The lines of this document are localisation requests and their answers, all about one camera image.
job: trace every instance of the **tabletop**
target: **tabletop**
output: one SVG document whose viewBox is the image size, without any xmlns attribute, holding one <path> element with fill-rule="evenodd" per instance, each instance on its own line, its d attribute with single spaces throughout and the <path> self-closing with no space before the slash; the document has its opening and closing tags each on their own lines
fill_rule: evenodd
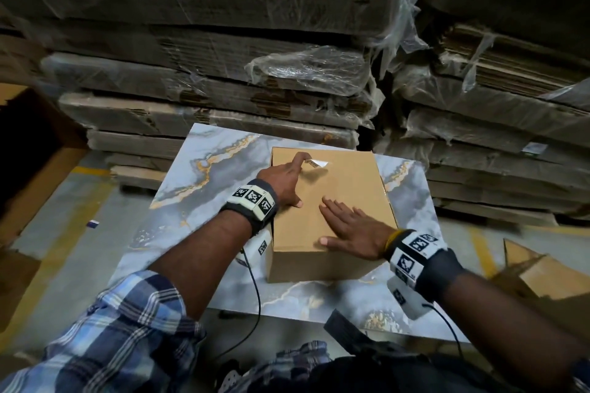
<svg viewBox="0 0 590 393">
<path fill-rule="evenodd" d="M 211 219 L 236 187 L 254 179 L 262 168 L 269 166 L 271 150 L 275 146 L 340 150 L 195 124 L 110 283 L 144 269 Z M 378 154 L 375 159 L 398 226 L 441 239 L 422 165 Z M 254 239 L 262 241 L 260 236 Z M 434 311 L 416 321 L 403 314 L 385 284 L 392 277 L 388 263 L 361 279 L 339 282 L 267 283 L 263 263 L 253 267 L 253 273 L 260 291 L 263 315 L 325 323 L 332 311 L 338 309 L 360 328 L 453 339 L 447 325 Z M 257 297 L 246 267 L 236 261 L 230 264 L 209 307 L 242 313 L 258 312 Z M 460 340 L 467 341 L 456 326 L 454 329 Z"/>
</svg>

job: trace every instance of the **person's left hand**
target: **person's left hand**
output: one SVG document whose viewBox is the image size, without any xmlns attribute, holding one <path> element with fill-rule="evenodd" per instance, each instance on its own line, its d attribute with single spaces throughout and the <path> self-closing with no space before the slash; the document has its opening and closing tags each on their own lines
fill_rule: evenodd
<svg viewBox="0 0 590 393">
<path fill-rule="evenodd" d="M 299 179 L 303 161 L 311 158 L 312 156 L 307 152 L 298 152 L 291 163 L 262 169 L 256 177 L 270 183 L 278 196 L 278 204 L 281 207 L 292 205 L 301 208 L 303 201 L 295 194 L 295 186 Z"/>
</svg>

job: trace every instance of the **hand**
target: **hand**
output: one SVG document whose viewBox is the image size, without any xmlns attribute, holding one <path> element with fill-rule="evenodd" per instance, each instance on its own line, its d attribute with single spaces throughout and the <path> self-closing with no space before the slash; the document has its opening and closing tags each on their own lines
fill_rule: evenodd
<svg viewBox="0 0 590 393">
<path fill-rule="evenodd" d="M 295 185 L 297 185 L 303 161 L 311 158 L 312 156 L 307 152 L 298 152 L 291 163 L 262 169 L 256 177 L 270 183 L 281 207 L 292 205 L 301 208 L 303 201 L 295 194 Z"/>
<path fill-rule="evenodd" d="M 324 236 L 320 244 L 331 250 L 340 250 L 364 260 L 382 258 L 387 239 L 395 229 L 367 216 L 359 208 L 321 198 L 325 205 L 320 211 L 338 238 Z"/>
</svg>

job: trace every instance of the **forearm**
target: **forearm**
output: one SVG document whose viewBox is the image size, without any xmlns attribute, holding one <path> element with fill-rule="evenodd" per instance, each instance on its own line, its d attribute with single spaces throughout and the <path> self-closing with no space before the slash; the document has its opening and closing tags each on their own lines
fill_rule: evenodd
<svg viewBox="0 0 590 393">
<path fill-rule="evenodd" d="M 225 210 L 153 262 L 148 269 L 168 278 L 181 293 L 187 314 L 198 320 L 225 270 L 250 238 L 250 222 Z"/>
<path fill-rule="evenodd" d="M 473 273 L 458 276 L 438 302 L 500 372 L 533 387 L 563 388 L 588 355 L 579 339 Z"/>
</svg>

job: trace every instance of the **person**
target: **person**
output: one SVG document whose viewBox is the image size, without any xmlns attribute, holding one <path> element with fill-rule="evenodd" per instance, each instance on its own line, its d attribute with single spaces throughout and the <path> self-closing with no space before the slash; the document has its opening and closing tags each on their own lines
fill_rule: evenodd
<svg viewBox="0 0 590 393">
<path fill-rule="evenodd" d="M 11 374 L 0 389 L 178 390 L 195 367 L 205 338 L 198 320 L 226 268 L 280 207 L 301 207 L 296 184 L 309 158 L 299 152 L 289 164 L 261 170 L 200 229 L 146 270 L 100 293 L 46 347 L 38 365 Z M 367 260 L 409 252 L 400 237 L 413 232 L 394 230 L 336 200 L 324 198 L 319 208 L 336 235 L 320 239 L 329 251 Z M 584 342 L 464 270 L 452 251 L 440 249 L 423 263 L 416 291 L 436 301 L 506 379 L 535 391 L 590 391 Z M 349 345 L 356 357 L 330 360 L 322 342 L 281 353 L 230 391 L 508 391 L 465 362 L 404 354 L 367 340 Z"/>
</svg>

